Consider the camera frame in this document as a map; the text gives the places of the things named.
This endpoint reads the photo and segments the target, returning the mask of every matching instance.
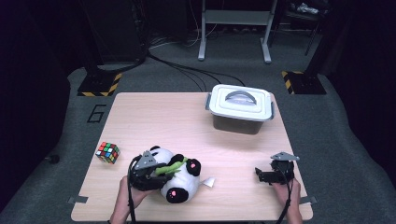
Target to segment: black equipment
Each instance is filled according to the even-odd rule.
[[[103,63],[138,63],[146,58],[149,24],[141,0],[79,0]]]
[[[286,200],[285,207],[283,208],[282,214],[280,215],[279,219],[277,220],[276,224],[279,224],[282,222],[283,217],[286,215],[288,212],[289,206],[290,206],[290,195],[292,188],[290,187],[290,181],[293,180],[294,178],[294,163],[293,161],[299,161],[300,158],[290,155],[286,152],[280,152],[274,156],[271,157],[271,159],[274,159],[271,162],[271,167],[273,169],[273,172],[263,172],[257,167],[256,169],[256,175],[259,176],[260,182],[266,182],[271,185],[271,183],[279,183],[279,184],[286,184],[288,186],[288,192],[289,192],[289,197]]]
[[[128,168],[128,194],[129,194],[129,210],[131,212],[131,223],[136,223],[134,214],[134,200],[132,199],[131,188],[142,191],[161,189],[168,180],[172,179],[170,175],[152,175],[155,169],[166,166],[166,163],[158,163],[149,151],[145,151],[143,155],[136,156]]]

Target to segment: rubik's cube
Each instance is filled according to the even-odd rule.
[[[112,164],[116,163],[119,155],[119,148],[116,145],[107,142],[103,142],[96,151],[96,156],[99,160]]]

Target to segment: container lid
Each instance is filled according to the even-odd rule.
[[[271,94],[250,87],[216,85],[208,108],[214,115],[232,119],[265,121],[273,118]]]

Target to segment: human hand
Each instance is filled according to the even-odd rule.
[[[141,191],[135,188],[131,188],[132,200],[134,201],[134,208],[142,203],[143,199],[146,198],[150,193],[155,190]],[[130,214],[129,209],[129,193],[128,193],[128,177],[124,176],[120,181],[119,194],[117,196],[116,204],[114,206],[113,214],[110,218],[111,224],[124,224],[127,217]]]
[[[290,207],[288,209],[287,218],[289,224],[303,223],[303,218],[300,213],[300,200],[301,200],[301,184],[297,179],[292,179],[289,182],[291,195],[290,195]],[[279,183],[272,183],[276,192],[276,197],[282,205],[286,204],[286,200],[289,198],[288,186],[281,185]]]

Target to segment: black curtain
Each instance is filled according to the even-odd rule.
[[[0,2],[0,210],[62,135],[70,93],[67,76],[82,67],[70,38],[65,2],[81,21],[80,37],[98,61],[77,0]]]
[[[346,42],[328,78],[351,130],[396,186],[396,2],[353,2]]]

